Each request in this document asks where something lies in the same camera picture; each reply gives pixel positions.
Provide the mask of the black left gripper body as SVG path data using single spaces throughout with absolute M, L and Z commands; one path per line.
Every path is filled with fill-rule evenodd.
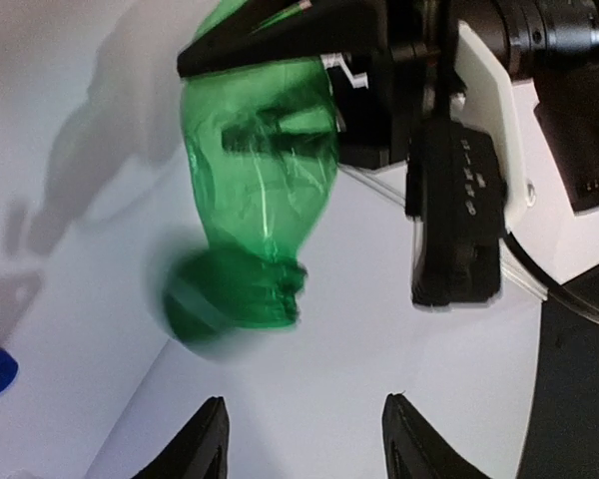
M 459 91 L 455 1 L 388 1 L 388 49 L 344 56 L 353 73 L 366 75 L 356 88 L 344 67 L 328 70 L 337 106 L 339 162 L 381 170 L 404 162 L 420 125 L 449 115 Z

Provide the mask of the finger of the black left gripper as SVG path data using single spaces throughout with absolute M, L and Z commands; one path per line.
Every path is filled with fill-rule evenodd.
M 272 119 L 238 120 L 222 129 L 225 152 L 237 154 L 318 155 L 322 149 L 337 145 L 336 125 L 283 127 Z
M 182 78 L 325 54 L 384 49 L 382 1 L 247 1 L 177 59 Z

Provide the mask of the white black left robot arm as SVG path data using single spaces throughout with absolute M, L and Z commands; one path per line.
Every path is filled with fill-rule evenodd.
M 560 283 L 515 237 L 533 190 L 511 95 L 534 84 L 572 210 L 599 208 L 599 1 L 225 1 L 177 71 L 209 243 L 162 292 L 179 340 L 295 325 L 338 167 L 405 163 L 415 305 L 488 303 L 503 249 L 546 298 L 518 476 L 599 478 L 599 265 Z

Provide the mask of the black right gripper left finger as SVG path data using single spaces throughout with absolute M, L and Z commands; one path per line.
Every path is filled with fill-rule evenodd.
M 133 479 L 227 479 L 229 437 L 225 399 L 210 397 Z

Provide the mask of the green plastic bottle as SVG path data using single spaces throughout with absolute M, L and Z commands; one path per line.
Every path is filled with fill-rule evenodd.
M 161 289 L 172 335 L 225 353 L 262 330 L 295 326 L 306 271 L 298 254 L 326 207 L 339 148 L 318 155 L 233 154 L 222 129 L 238 120 L 336 125 L 320 58 L 269 63 L 184 81 L 180 118 L 207 243 L 181 253 Z

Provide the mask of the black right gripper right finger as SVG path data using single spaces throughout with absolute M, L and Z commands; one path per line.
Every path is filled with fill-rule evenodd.
M 402 394 L 386 397 L 382 434 L 390 479 L 486 478 L 461 457 Z

